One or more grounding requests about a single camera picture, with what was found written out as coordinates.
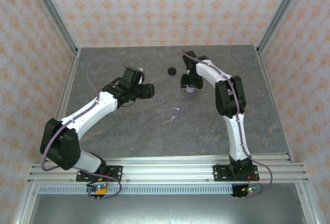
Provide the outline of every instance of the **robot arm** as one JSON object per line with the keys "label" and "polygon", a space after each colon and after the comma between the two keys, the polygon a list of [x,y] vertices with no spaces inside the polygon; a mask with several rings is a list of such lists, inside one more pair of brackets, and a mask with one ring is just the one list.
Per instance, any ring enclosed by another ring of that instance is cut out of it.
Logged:
{"label": "robot arm", "polygon": [[[204,60],[205,63],[212,64],[211,60]],[[202,76],[205,78],[213,87],[217,87],[218,82],[226,82],[226,79],[221,76],[217,71],[215,71],[213,68],[202,64],[202,63],[197,63],[196,64],[196,73],[199,76]],[[223,118],[225,120],[226,126],[227,126],[227,131],[228,131],[228,136],[229,136],[229,143],[230,143],[230,151],[229,155],[232,159],[235,161],[238,160],[244,160],[247,158],[246,154],[243,151],[243,148],[241,146],[241,139],[240,139],[240,134],[239,134],[239,128],[237,125],[236,117],[232,116],[232,118],[223,115]],[[242,135],[243,135],[243,144],[245,146],[245,150],[247,151],[248,154],[249,150],[248,147],[246,146],[246,140],[245,140],[245,132],[244,132],[244,124],[243,124],[243,119],[244,119],[244,114],[240,113],[239,114],[239,120],[241,123],[241,129],[242,129]]]}
{"label": "robot arm", "polygon": [[[142,84],[144,73],[133,67],[127,67],[122,78],[104,86],[99,93],[99,98],[93,99],[74,114],[63,118],[60,121],[52,118],[46,123],[40,152],[43,154],[52,136],[63,126],[72,120],[52,143],[47,157],[62,169],[77,168],[89,171],[90,173],[103,174],[106,163],[100,157],[82,151],[79,146],[81,137],[101,118],[110,112],[115,111],[124,103],[137,98],[148,99],[154,96],[153,84]],[[81,115],[95,102],[97,104],[90,111]]]}
{"label": "robot arm", "polygon": [[[252,165],[250,160],[250,152],[246,145],[245,133],[244,133],[244,107],[246,106],[246,100],[242,85],[242,80],[238,76],[230,76],[226,73],[220,74],[219,70],[216,71],[210,65],[214,66],[206,56],[197,57],[193,51],[188,51],[184,55],[183,60],[188,70],[188,74],[183,74],[181,78],[181,88],[186,88],[187,92],[192,92],[195,88],[201,89],[203,87],[203,78],[214,86],[216,90],[216,107],[217,111],[223,116],[230,143],[229,151],[229,166],[219,166],[221,170],[215,178],[219,181],[223,180],[246,180],[248,175],[255,176],[256,166]],[[238,125],[237,105],[233,96],[232,90],[229,86],[228,80],[234,86],[235,94],[239,104],[238,120],[240,122],[242,139],[240,137],[240,130]]]}

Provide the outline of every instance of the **small black disk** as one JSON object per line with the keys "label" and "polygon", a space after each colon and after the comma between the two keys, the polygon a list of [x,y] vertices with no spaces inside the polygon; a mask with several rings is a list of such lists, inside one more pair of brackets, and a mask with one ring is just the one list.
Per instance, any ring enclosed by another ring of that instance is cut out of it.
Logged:
{"label": "small black disk", "polygon": [[173,76],[173,75],[175,75],[175,73],[176,73],[176,69],[175,69],[174,67],[170,67],[170,68],[167,70],[167,72],[168,72],[171,76]]}

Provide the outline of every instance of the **gray marble surface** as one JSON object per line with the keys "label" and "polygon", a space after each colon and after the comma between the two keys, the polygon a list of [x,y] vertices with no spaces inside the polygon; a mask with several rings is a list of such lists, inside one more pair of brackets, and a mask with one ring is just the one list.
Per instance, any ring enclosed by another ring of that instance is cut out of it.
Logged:
{"label": "gray marble surface", "polygon": [[[67,115],[95,97],[86,79],[88,63],[111,56],[126,65],[142,67],[144,83],[155,85],[155,96],[119,108],[94,125],[80,140],[81,149],[101,157],[192,156],[228,154],[226,125],[215,105],[215,90],[206,80],[201,90],[189,94],[180,88],[186,73],[181,46],[84,48],[74,78]],[[224,72],[242,78],[246,109],[245,135],[251,153],[287,152],[254,47],[185,46],[206,55]],[[177,73],[170,76],[169,67]],[[91,79],[101,89],[121,77],[124,68],[110,61],[94,65]]]}

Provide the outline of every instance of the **patterned wallpaper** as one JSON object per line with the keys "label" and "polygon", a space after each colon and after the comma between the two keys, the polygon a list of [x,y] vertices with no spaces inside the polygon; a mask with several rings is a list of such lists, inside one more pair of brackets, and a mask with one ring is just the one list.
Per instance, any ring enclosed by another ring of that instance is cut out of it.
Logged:
{"label": "patterned wallpaper", "polygon": [[258,45],[282,0],[52,0],[78,47]]}
{"label": "patterned wallpaper", "polygon": [[262,59],[294,158],[307,162],[330,220],[330,0],[295,0]]}
{"label": "patterned wallpaper", "polygon": [[0,223],[13,223],[71,53],[40,0],[0,0]]}

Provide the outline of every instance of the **purple object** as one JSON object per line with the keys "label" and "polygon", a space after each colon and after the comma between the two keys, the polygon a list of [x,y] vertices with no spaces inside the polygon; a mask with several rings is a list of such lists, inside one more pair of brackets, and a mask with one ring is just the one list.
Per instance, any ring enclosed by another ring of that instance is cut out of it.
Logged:
{"label": "purple object", "polygon": [[189,86],[186,86],[186,91],[187,91],[188,93],[192,93],[192,92],[195,91],[195,88],[191,88],[191,87],[189,87]]}

